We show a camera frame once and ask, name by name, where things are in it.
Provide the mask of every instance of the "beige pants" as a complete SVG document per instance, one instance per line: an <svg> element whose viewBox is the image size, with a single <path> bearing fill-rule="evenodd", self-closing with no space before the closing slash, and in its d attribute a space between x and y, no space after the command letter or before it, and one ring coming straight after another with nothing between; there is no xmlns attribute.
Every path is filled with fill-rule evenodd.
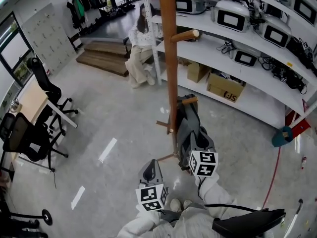
<svg viewBox="0 0 317 238"><path fill-rule="evenodd" d="M131 85L142 84L147 81L149 72L144 70L143 63L152 55L152 46L135 46L132 48L130 59L125 62Z"/></svg>

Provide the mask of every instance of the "desk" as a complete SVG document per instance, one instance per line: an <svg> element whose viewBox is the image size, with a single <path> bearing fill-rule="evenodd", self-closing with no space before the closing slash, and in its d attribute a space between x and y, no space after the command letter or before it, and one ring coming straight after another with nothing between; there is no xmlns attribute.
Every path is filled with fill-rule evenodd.
<svg viewBox="0 0 317 238"><path fill-rule="evenodd" d="M59 110L58 107L56 107L52 102L49 101L48 96L41 89L35 79L33 79L32 82L25 86L25 89L21 91L17 99L19 103L22 104L20 112L33 124L39 117L43 108L48 105L57 114L59 114L62 119L64 119L73 127L77 128L76 123L74 123L67 115Z"/></svg>

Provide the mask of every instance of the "wooden coat rack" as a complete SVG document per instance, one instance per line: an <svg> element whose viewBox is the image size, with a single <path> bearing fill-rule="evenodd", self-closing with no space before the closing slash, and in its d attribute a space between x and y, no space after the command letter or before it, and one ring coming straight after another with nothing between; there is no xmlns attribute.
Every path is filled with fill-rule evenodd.
<svg viewBox="0 0 317 238"><path fill-rule="evenodd" d="M177 42L185 41L199 36L198 30L190 30L184 33L177 34L176 30L176 1L175 0L159 0L161 6L161 17L163 26L164 36L164 47L165 47L165 61L166 61L166 72L167 72L167 85L168 85L168 97L170 104L170 119L169 124L157 121L157 124L167 127L167 133L172 134L173 139L173 151L174 153L158 161L167 159L172 156L178 156L177 150L177 127L176 127L176 116L177 116ZM191 98L182 101L182 104L189 104L196 102L196 98Z"/></svg>

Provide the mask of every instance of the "shelf board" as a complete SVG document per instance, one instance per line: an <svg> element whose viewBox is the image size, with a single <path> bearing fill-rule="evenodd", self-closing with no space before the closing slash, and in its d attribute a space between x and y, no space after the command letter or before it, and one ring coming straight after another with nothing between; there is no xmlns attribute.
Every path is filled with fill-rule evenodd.
<svg viewBox="0 0 317 238"><path fill-rule="evenodd" d="M216 49L221 45L223 40L202 35L196 42L178 42L177 55L239 78L276 98L297 113L304 114L303 95L297 89L291 89L287 84L273 78L272 73L264 70L258 61L254 67L234 62L229 55L223 55ZM157 51L164 52L163 42L157 46Z"/></svg>
<svg viewBox="0 0 317 238"><path fill-rule="evenodd" d="M263 2L267 2L268 4L274 6L275 8L280 9L281 11L284 11L286 14L294 18L299 24L305 27L305 29L309 30L312 34L317 35L317 28L315 28L313 25L311 25L306 19L302 18L299 14L297 14L295 11L291 10L290 8L282 5L276 0L261 0Z"/></svg>
<svg viewBox="0 0 317 238"><path fill-rule="evenodd" d="M207 76L208 75L205 75L198 83L195 83L194 81L187 79L187 68L180 64L178 65L179 86L225 103L267 124L270 124L275 128L280 129L285 125L285 106L275 98L249 84L246 84L236 103L233 103L207 91ZM162 73L161 77L163 80L167 80L166 70Z"/></svg>
<svg viewBox="0 0 317 238"><path fill-rule="evenodd" d="M313 74L311 70L308 70L304 65L298 60L298 58L293 55L289 50L282 49L271 42L262 39L256 32L251 28L247 32L241 33L234 31L232 29L219 26L212 22L211 12L206 11L202 14L191 15L184 13L177 13L182 16L176 16L176 24L178 26L184 26L192 29L197 29L205 31L208 33L220 35L227 37L231 40L235 40L244 43L250 47L253 47L264 54L273 57L280 61L281 63L288 65L291 63L291 67L295 72L308 80L312 85L317 86L317 77ZM153 23L162 23L161 16L152 17Z"/></svg>

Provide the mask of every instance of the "woman's long dark hair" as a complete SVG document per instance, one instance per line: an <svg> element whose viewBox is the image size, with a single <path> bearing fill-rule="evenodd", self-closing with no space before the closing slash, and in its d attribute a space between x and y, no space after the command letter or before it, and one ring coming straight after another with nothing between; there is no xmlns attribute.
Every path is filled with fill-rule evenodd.
<svg viewBox="0 0 317 238"><path fill-rule="evenodd" d="M156 15L154 7L150 4L152 16ZM140 6L140 17L138 19L137 28L141 33L145 33L145 29L148 32L149 26L145 17L142 15L142 9L144 8L144 3Z"/></svg>

